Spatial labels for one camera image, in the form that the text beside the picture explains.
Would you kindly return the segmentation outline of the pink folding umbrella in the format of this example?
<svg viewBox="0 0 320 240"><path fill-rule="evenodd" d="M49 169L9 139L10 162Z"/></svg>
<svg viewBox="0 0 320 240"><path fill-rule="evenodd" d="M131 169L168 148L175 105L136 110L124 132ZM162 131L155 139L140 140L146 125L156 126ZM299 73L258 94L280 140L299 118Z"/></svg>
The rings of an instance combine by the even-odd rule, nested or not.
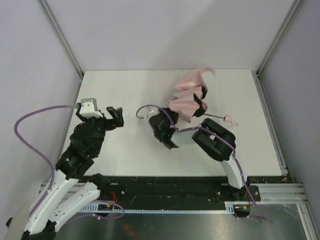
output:
<svg viewBox="0 0 320 240"><path fill-rule="evenodd" d="M206 113L208 105L204 99L208 93L208 86L202 77L206 72L215 74L215 70L207 66L185 74L174 86L176 92L167 107L167 111L173 114L173 124L176 125L180 120L189 123L193 117L208 116L237 127L239 124L228 115L217 116Z"/></svg>

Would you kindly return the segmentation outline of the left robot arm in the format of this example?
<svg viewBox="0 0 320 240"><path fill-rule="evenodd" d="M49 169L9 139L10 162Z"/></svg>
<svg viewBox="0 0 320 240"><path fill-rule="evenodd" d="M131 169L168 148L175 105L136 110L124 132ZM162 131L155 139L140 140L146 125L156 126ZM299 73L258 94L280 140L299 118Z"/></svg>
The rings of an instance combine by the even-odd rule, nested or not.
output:
<svg viewBox="0 0 320 240"><path fill-rule="evenodd" d="M19 240L54 239L62 226L72 222L72 217L81 208L109 190L110 181L96 173L78 192L63 201L99 156L106 132L124 126L121 107L107 107L110 119L88 102L78 103L74 108L81 122L74 128L66 151L55 165L50 166L51 179L31 205L28 219L22 221L22 229L14 225L21 220L18 216L9 218L6 223L9 232L18 234Z"/></svg>

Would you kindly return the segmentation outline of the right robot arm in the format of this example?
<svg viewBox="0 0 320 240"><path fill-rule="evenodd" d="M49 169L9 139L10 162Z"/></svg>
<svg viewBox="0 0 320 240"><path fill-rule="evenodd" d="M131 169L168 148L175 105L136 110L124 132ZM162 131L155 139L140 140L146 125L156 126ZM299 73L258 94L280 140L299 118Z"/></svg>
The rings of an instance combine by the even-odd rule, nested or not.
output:
<svg viewBox="0 0 320 240"><path fill-rule="evenodd" d="M168 149L177 149L186 145L198 145L211 159L219 162L226 173L228 189L217 189L227 199L254 201L250 193L250 181L236 156L235 135L210 118L205 118L197 126L177 128L178 118L165 110L148 118L154 137Z"/></svg>

